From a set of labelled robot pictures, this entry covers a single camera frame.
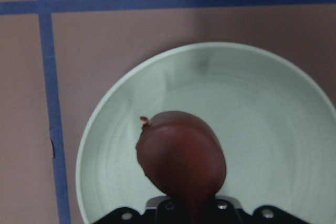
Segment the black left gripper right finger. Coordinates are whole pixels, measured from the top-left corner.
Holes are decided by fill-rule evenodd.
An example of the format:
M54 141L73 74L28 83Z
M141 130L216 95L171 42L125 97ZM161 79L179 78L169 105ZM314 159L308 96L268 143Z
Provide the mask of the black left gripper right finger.
M224 199L213 199L207 206L207 223L242 223L234 205Z

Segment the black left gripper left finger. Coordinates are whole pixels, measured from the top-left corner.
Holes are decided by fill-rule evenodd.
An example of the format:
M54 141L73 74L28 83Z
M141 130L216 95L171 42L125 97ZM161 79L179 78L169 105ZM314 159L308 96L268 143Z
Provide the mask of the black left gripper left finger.
M154 223L186 224L190 223L190 218L183 203L179 200L167 199L158 205L155 212Z

